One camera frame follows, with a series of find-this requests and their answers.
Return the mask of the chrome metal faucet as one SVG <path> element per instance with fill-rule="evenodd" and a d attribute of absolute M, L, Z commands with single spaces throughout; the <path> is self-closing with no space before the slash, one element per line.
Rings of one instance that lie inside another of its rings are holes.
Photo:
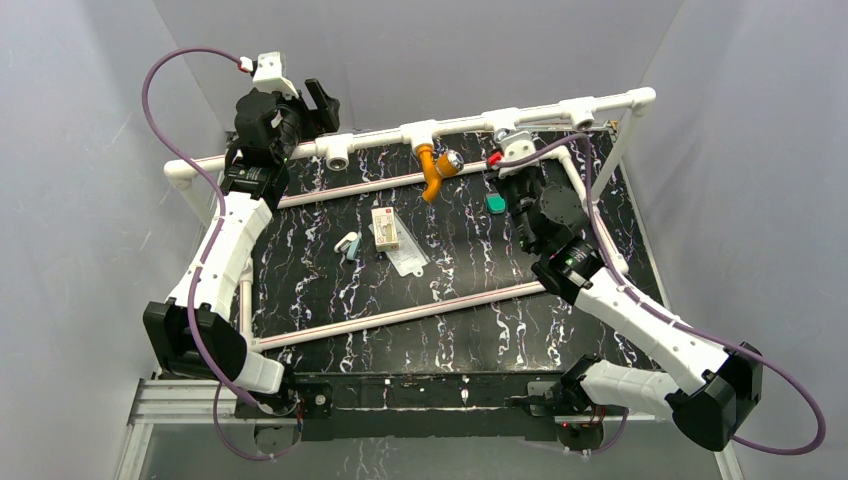
<path fill-rule="evenodd" d="M 499 128 L 494 132 L 494 140 L 496 143 L 500 144 L 505 139 L 510 138 L 517 132 L 514 128 Z"/>

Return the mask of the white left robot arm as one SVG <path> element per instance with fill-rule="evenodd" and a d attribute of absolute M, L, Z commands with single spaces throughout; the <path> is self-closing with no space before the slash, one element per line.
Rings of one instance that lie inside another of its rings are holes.
<path fill-rule="evenodd" d="M 230 325 L 232 299 L 289 182 L 286 163 L 302 142 L 339 128 L 338 99 L 321 83 L 305 82 L 315 106 L 303 98 L 252 89 L 236 104 L 237 138 L 225 154 L 223 202 L 186 275 L 164 302 L 151 301 L 143 324 L 161 368 L 193 378 L 227 379 L 260 394 L 275 416 L 294 411 L 297 387 L 285 367 L 249 349 Z"/>

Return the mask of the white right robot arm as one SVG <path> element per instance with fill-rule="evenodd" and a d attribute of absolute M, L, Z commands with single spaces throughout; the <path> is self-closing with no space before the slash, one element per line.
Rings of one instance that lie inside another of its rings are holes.
<path fill-rule="evenodd" d="M 659 366 L 623 367 L 586 354 L 527 404 L 554 414 L 626 407 L 672 421 L 702 448 L 724 449 L 759 402 L 761 364 L 656 318 L 664 309 L 655 302 L 632 298 L 630 284 L 618 283 L 601 250 L 582 237 L 590 219 L 572 188 L 547 184 L 538 167 L 486 179 L 506 202 L 521 250 L 537 256 L 531 270 L 545 291 L 612 327 Z"/>

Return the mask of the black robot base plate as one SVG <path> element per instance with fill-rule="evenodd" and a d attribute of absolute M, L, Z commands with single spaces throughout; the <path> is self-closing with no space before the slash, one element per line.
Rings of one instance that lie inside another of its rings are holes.
<path fill-rule="evenodd" d="M 555 371 L 343 374 L 294 377 L 305 438 L 517 437 L 594 449 L 617 408 L 563 394 Z"/>

